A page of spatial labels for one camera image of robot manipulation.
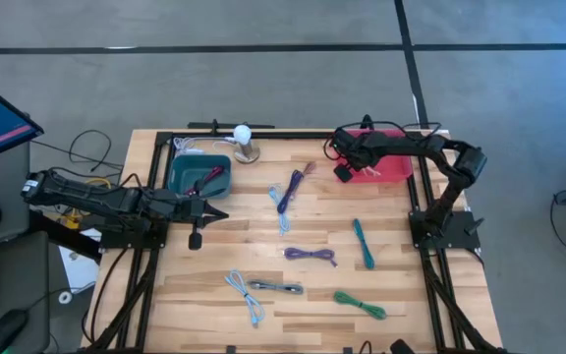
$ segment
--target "computer mouse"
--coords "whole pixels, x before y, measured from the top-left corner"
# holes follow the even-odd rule
[[[0,354],[15,340],[28,323],[27,310],[10,310],[0,319]]]

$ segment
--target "blue cable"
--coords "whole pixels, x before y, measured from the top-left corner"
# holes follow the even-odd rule
[[[240,272],[236,269],[231,269],[231,273],[229,276],[224,276],[229,285],[236,288],[242,295],[244,295],[244,299],[246,300],[246,304],[248,305],[248,311],[251,314],[251,323],[253,323],[253,327],[257,327],[259,321],[263,320],[263,316],[265,316],[265,311],[263,307],[253,296],[248,293],[248,289],[246,289],[246,283],[244,283],[244,279]],[[256,315],[255,308],[258,309],[259,316]]]
[[[267,193],[270,195],[270,198],[274,201],[276,206],[281,203],[281,198],[283,195],[283,188],[280,184],[273,184],[267,188]],[[290,231],[290,219],[287,217],[285,212],[279,213],[279,230],[280,235],[283,236],[286,232]]]
[[[366,265],[367,269],[374,269],[374,259],[372,258],[372,254],[368,249],[368,245],[366,244],[364,231],[362,230],[362,225],[360,224],[359,220],[357,219],[353,220],[353,229],[355,230],[355,234],[358,235],[358,238],[362,243],[362,252],[364,253],[364,265]]]
[[[276,207],[276,210],[279,213],[285,212],[285,210],[287,209],[287,205],[290,202],[290,199],[292,199],[292,196],[294,196],[294,194],[296,193],[296,190],[299,188],[299,185],[301,184],[301,181],[303,180],[304,177],[305,175],[303,174],[303,172],[299,170],[294,170],[294,172],[292,172],[292,178],[290,179],[290,186],[287,188],[287,191],[285,191],[285,196],[283,196],[283,199]]]

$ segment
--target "white cable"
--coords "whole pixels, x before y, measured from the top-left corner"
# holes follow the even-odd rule
[[[246,284],[244,283],[244,279],[240,272],[236,269],[231,269],[231,273],[229,276],[224,276],[229,285],[237,289],[242,295],[244,295],[244,299],[246,300],[246,304],[248,305],[248,311],[251,314],[251,323],[253,327],[257,327],[259,321],[263,320],[263,316],[265,315],[265,311],[263,307],[253,296],[248,293],[248,289],[246,288]],[[255,308],[258,309],[259,316],[256,315]]]
[[[217,147],[215,146],[215,145],[217,145],[217,144],[227,144],[227,145],[230,145],[231,147],[234,147],[234,146],[235,146],[235,144],[233,144],[233,143],[231,143],[231,142],[227,142],[227,141],[224,141],[224,142],[215,142],[215,143],[213,143],[213,149],[215,150],[215,152],[221,153],[221,154],[224,154],[224,152],[222,152],[222,151],[220,151],[219,149],[217,149]]]
[[[268,186],[267,193],[270,195],[270,198],[274,201],[274,208],[276,208],[279,203],[281,203],[281,199],[283,198],[283,187],[280,184],[273,184]],[[287,214],[280,213],[279,214],[279,230],[280,236],[283,236],[286,232],[290,231],[292,226],[290,225],[290,219],[287,217]]]
[[[180,154],[184,154],[184,153],[203,153],[204,151],[202,151],[199,148],[194,148],[194,145],[196,144],[196,141],[200,141],[200,140],[214,140],[214,141],[226,141],[229,143],[234,143],[235,139],[234,138],[230,138],[230,137],[226,137],[226,138],[213,138],[213,137],[207,137],[207,138],[174,138],[174,140],[172,141],[174,143],[174,147],[176,148],[176,154],[175,156],[178,156]]]

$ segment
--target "white ball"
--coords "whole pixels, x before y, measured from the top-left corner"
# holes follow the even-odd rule
[[[246,145],[251,140],[251,128],[245,125],[239,125],[233,130],[233,138],[241,145]]]

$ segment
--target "pink bin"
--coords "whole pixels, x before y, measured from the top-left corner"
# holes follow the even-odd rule
[[[377,129],[388,137],[405,137],[403,132],[397,129]],[[361,133],[369,132],[368,129],[347,129],[347,132],[356,137]],[[346,164],[346,159],[338,158],[336,165]],[[409,156],[385,156],[379,160],[374,170],[381,173],[380,176],[372,176],[364,174],[364,171],[356,171],[351,169],[353,178],[347,183],[383,183],[383,182],[401,182],[412,175],[412,161]]]

